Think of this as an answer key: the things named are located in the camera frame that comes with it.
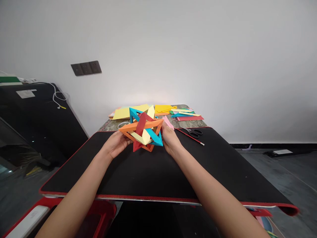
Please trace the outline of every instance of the scissors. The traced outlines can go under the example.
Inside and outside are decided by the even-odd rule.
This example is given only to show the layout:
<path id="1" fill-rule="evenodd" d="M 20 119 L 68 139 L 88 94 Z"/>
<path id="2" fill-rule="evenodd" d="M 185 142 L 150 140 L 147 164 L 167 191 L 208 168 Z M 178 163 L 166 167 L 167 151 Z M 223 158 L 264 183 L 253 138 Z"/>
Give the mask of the scissors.
<path id="1" fill-rule="evenodd" d="M 201 132 L 200 130 L 198 130 L 198 129 L 192 129 L 192 130 L 190 130 L 190 129 L 187 129 L 187 128 L 184 128 L 184 127 L 181 127 L 181 128 L 183 128 L 183 129 L 185 129 L 186 131 L 188 131 L 188 134 L 189 134 L 190 136 L 194 137 L 194 138 L 199 138 L 199 136 L 202 135 L 202 132 Z"/>

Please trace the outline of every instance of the mouse pad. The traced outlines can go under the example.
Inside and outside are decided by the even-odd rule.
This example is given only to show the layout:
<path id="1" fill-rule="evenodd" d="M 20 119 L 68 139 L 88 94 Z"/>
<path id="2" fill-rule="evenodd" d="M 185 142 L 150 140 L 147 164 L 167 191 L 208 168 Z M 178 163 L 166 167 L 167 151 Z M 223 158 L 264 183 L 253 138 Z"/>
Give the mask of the mouse pad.
<path id="1" fill-rule="evenodd" d="M 242 204 L 279 206 L 288 215 L 298 208 L 280 193 L 214 129 L 199 128 L 199 141 L 175 130 L 188 152 Z M 83 174 L 94 156 L 114 132 L 96 132 L 42 186 L 40 193 L 65 195 Z M 132 151 L 129 145 L 111 162 L 97 197 L 199 203 L 197 196 L 174 159 L 164 147 L 152 152 Z"/>

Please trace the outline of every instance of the forearm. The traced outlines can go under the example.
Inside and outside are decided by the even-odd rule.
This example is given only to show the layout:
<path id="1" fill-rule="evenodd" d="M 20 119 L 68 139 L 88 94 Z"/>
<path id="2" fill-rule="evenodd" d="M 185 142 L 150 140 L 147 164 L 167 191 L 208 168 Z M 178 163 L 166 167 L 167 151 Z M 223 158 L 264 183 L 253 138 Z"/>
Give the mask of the forearm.
<path id="1" fill-rule="evenodd" d="M 112 158 L 101 150 L 44 223 L 36 238 L 74 237 L 91 207 Z"/>
<path id="2" fill-rule="evenodd" d="M 269 237 L 243 205 L 187 150 L 179 147 L 172 156 L 193 187 L 200 203 L 226 237 Z"/>

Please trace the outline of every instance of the modular origami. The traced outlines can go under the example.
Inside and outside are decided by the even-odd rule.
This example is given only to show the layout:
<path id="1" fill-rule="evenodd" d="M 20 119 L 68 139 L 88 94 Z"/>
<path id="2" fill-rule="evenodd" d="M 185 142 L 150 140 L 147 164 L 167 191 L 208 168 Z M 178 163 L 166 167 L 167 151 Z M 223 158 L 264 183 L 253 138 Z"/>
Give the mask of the modular origami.
<path id="1" fill-rule="evenodd" d="M 154 145 L 163 146 L 160 130 L 164 120 L 154 117 L 153 106 L 144 112 L 130 108 L 130 124 L 124 125 L 119 131 L 133 141 L 133 152 L 140 148 L 152 152 Z"/>

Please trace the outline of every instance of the black scissors handle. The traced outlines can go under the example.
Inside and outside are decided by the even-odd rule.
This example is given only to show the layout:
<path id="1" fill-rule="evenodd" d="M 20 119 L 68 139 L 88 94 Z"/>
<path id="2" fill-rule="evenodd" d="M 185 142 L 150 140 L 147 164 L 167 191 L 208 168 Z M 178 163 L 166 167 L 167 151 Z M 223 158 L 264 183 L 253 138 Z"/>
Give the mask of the black scissors handle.
<path id="1" fill-rule="evenodd" d="M 191 131 L 189 131 L 188 134 L 194 138 L 199 138 L 199 136 L 202 135 L 202 132 L 197 129 L 191 129 Z"/>
<path id="2" fill-rule="evenodd" d="M 193 132 L 195 132 L 198 135 L 202 135 L 202 131 L 198 130 L 198 129 L 192 129 Z"/>
<path id="3" fill-rule="evenodd" d="M 194 133 L 194 132 L 188 132 L 188 134 L 191 136 L 191 137 L 194 137 L 194 138 L 199 138 L 199 135 Z"/>

